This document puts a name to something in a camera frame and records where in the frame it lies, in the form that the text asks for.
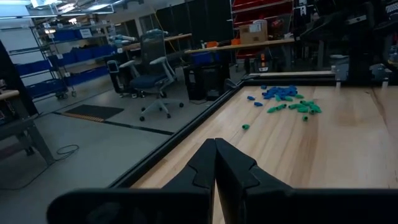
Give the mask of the black aluminium table frame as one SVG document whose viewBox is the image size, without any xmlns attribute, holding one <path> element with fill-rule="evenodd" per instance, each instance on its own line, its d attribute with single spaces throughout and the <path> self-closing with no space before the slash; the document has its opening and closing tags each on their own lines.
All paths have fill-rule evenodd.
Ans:
<svg viewBox="0 0 398 224">
<path fill-rule="evenodd" d="M 308 121 L 290 109 L 253 106 L 261 85 L 295 85 L 322 110 Z M 242 125 L 248 124 L 245 130 Z M 398 188 L 398 83 L 351 83 L 332 75 L 251 75 L 227 91 L 113 187 L 165 185 L 208 139 L 223 138 L 294 187 Z"/>
</svg>

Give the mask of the white frame office chair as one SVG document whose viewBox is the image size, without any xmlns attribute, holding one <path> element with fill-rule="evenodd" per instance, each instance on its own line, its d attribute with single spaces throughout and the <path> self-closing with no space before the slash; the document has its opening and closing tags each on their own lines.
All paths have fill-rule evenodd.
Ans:
<svg viewBox="0 0 398 224">
<path fill-rule="evenodd" d="M 140 37 L 141 57 L 138 61 L 130 60 L 119 68 L 130 68 L 134 78 L 129 86 L 139 92 L 152 93 L 156 96 L 149 106 L 141 108 L 140 121 L 145 120 L 145 114 L 150 111 L 163 111 L 168 118 L 171 114 L 167 108 L 169 104 L 184 107 L 182 100 L 168 98 L 165 88 L 177 81 L 175 70 L 170 66 L 166 49 L 164 31 L 152 30 Z"/>
</svg>

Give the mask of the wooden workbench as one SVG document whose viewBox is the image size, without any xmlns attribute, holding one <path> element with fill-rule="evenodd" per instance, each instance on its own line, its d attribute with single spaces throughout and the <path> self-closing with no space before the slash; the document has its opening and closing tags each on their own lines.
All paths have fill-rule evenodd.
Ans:
<svg viewBox="0 0 398 224">
<path fill-rule="evenodd" d="M 180 35 L 176 35 L 176 36 L 172 36 L 172 37 L 166 37 L 164 39 L 164 41 L 165 42 L 170 42 L 170 41 L 174 41 L 174 40 L 186 39 L 186 38 L 189 38 L 191 36 L 192 36 L 191 33 L 189 33 L 189 34 L 180 34 Z M 137 49 L 141 48 L 141 45 L 140 45 L 140 43 L 135 43 L 135 44 L 130 44 L 130 45 L 127 45 L 127 46 L 123 46 L 121 48 L 122 48 L 123 51 L 137 50 Z"/>
<path fill-rule="evenodd" d="M 256 47 L 267 47 L 272 45 L 285 45 L 291 44 L 295 42 L 295 39 L 281 39 L 281 40 L 268 40 L 265 42 L 253 43 L 253 44 L 239 44 L 239 45 L 226 45 L 222 47 L 210 47 L 205 49 L 196 49 L 196 50 L 186 50 L 185 54 L 194 54 L 199 52 L 211 52 L 218 50 L 236 50 L 236 49 L 247 49 L 247 48 L 256 48 Z"/>
</svg>

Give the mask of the blue storage bin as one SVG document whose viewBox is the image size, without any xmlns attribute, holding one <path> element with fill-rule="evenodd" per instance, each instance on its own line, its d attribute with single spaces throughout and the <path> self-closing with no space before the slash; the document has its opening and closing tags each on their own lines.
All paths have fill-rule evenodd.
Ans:
<svg viewBox="0 0 398 224">
<path fill-rule="evenodd" d="M 199 52 L 191 54 L 191 59 L 194 65 L 210 65 L 218 63 L 220 56 L 216 52 Z"/>
</svg>

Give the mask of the red shelving unit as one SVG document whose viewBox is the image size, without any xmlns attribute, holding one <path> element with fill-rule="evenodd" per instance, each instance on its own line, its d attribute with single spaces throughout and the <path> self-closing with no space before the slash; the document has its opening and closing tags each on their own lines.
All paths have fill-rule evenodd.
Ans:
<svg viewBox="0 0 398 224">
<path fill-rule="evenodd" d="M 231 17 L 234 38 L 240 39 L 240 26 L 266 20 L 268 40 L 293 39 L 293 6 L 294 0 L 233 0 Z M 238 60 L 254 58 L 259 51 L 276 46 L 236 49 L 235 56 Z"/>
</svg>

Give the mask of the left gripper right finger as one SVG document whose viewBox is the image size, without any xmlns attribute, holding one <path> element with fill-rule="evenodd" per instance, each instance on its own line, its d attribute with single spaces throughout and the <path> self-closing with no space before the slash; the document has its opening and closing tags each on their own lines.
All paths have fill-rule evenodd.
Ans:
<svg viewBox="0 0 398 224">
<path fill-rule="evenodd" d="M 224 139 L 215 143 L 226 223 L 398 224 L 398 189 L 294 188 Z"/>
</svg>

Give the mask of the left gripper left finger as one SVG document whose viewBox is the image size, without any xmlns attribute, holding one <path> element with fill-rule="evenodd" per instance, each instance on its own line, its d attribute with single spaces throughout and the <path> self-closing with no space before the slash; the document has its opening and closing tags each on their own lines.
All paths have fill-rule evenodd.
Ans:
<svg viewBox="0 0 398 224">
<path fill-rule="evenodd" d="M 53 200 L 48 224 L 210 224 L 216 142 L 207 139 L 159 189 L 80 189 Z"/>
</svg>

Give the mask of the black equipment case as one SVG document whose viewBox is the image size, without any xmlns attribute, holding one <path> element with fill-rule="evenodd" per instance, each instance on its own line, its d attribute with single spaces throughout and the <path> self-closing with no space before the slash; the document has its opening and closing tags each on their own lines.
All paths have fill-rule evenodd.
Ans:
<svg viewBox="0 0 398 224">
<path fill-rule="evenodd" d="M 222 64 L 191 65 L 183 69 L 189 100 L 215 101 L 224 93 L 229 67 Z"/>
</svg>

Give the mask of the grey workbench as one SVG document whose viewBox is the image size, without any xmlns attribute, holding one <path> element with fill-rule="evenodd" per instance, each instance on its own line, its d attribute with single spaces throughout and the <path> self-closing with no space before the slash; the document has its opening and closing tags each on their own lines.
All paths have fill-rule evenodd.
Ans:
<svg viewBox="0 0 398 224">
<path fill-rule="evenodd" d="M 25 109 L 19 91 L 0 90 L 0 101 L 9 101 L 19 117 L 10 123 L 0 125 L 0 141 L 12 136 L 18 140 L 17 143 L 0 148 L 0 160 L 21 151 L 36 149 L 48 165 L 53 164 L 55 159 L 35 125 L 35 118 L 31 117 Z"/>
</svg>

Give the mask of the black yellow-striped floor mat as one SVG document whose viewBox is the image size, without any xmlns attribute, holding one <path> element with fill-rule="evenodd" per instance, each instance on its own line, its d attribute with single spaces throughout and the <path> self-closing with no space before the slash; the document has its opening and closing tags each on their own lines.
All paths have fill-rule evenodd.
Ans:
<svg viewBox="0 0 398 224">
<path fill-rule="evenodd" d="M 123 112 L 123 108 L 95 106 L 95 105 L 80 105 L 70 110 L 62 112 L 62 115 L 72 118 L 85 119 L 102 123 L 103 121 Z"/>
</svg>

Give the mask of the black office chair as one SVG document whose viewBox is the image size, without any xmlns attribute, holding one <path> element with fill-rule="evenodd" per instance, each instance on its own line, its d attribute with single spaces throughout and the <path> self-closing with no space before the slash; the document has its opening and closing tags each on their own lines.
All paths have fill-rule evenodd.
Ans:
<svg viewBox="0 0 398 224">
<path fill-rule="evenodd" d="M 105 58 L 108 73 L 115 92 L 121 98 L 125 96 L 137 98 L 142 96 L 142 93 L 130 86 L 130 82 L 133 80 L 130 66 L 121 68 L 121 65 L 128 61 L 129 56 L 127 53 L 113 53 Z"/>
</svg>

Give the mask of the cardboard box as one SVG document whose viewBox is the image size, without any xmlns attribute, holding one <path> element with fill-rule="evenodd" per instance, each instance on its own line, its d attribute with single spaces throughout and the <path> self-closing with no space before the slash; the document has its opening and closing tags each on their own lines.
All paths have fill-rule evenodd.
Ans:
<svg viewBox="0 0 398 224">
<path fill-rule="evenodd" d="M 257 20 L 252 24 L 240 26 L 239 37 L 242 44 L 255 44 L 267 41 L 267 21 Z"/>
</svg>

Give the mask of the black power supply unit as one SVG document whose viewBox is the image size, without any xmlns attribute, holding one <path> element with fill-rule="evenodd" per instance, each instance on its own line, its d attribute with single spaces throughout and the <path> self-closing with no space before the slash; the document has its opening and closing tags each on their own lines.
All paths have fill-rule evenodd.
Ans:
<svg viewBox="0 0 398 224">
<path fill-rule="evenodd" d="M 270 71 L 270 63 L 266 59 L 265 53 L 257 54 L 254 59 L 254 72 L 255 73 L 267 73 Z"/>
</svg>

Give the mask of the rack with blue bins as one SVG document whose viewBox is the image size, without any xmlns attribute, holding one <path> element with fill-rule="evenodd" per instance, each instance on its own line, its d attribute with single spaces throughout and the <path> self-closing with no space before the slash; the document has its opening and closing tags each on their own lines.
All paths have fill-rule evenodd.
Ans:
<svg viewBox="0 0 398 224">
<path fill-rule="evenodd" d="M 104 59 L 116 52 L 110 44 L 114 24 L 108 21 L 44 23 L 27 30 L 32 40 L 8 54 L 34 100 L 75 97 L 75 85 L 105 75 Z"/>
</svg>

